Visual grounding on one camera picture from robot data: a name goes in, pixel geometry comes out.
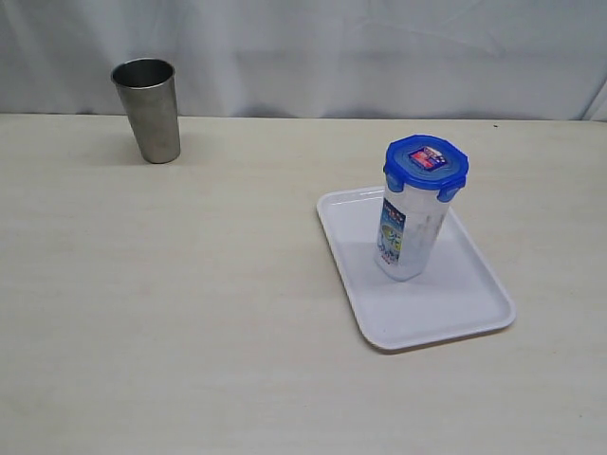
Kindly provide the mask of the clear plastic tall container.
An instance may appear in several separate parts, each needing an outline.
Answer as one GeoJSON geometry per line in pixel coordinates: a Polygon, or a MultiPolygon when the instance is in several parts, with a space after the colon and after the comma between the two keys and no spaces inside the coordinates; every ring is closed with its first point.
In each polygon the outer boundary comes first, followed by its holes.
{"type": "Polygon", "coordinates": [[[375,259],[387,276],[405,282],[424,271],[452,198],[440,190],[385,186],[375,259]]]}

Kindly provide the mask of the stainless steel tumbler cup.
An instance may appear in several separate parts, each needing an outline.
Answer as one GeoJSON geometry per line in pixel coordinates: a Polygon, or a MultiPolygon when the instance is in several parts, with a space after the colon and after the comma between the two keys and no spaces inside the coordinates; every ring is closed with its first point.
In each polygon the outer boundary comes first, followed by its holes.
{"type": "Polygon", "coordinates": [[[140,58],[111,72],[140,153],[147,162],[165,164],[181,152],[175,68],[155,58],[140,58]]]}

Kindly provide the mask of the blue plastic lid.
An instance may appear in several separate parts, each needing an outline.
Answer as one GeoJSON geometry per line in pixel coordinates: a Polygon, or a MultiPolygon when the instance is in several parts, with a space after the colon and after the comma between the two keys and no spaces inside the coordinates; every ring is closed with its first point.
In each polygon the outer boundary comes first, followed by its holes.
{"type": "Polygon", "coordinates": [[[436,191],[439,202],[449,203],[466,186],[469,160],[445,139],[413,135],[388,146],[383,172],[394,193],[405,187],[436,191]]]}

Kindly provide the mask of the white rectangular plastic tray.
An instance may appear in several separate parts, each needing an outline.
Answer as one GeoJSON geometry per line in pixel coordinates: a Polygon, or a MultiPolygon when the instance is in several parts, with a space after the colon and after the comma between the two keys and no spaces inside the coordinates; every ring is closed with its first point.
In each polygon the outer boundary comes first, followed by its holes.
{"type": "Polygon", "coordinates": [[[317,213],[352,313],[374,348],[396,353],[501,331],[516,307],[453,210],[425,271],[406,282],[375,260],[381,187],[323,195],[317,213]]]}

